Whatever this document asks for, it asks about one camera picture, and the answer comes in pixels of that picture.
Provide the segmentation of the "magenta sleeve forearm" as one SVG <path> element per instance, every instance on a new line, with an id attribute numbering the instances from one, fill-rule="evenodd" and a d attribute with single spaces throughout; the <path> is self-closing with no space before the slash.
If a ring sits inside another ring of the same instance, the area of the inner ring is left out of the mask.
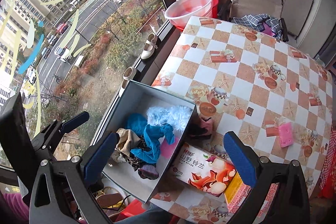
<path id="1" fill-rule="evenodd" d="M 1 217 L 7 223 L 29 223 L 29 207 L 20 193 L 1 193 Z"/>

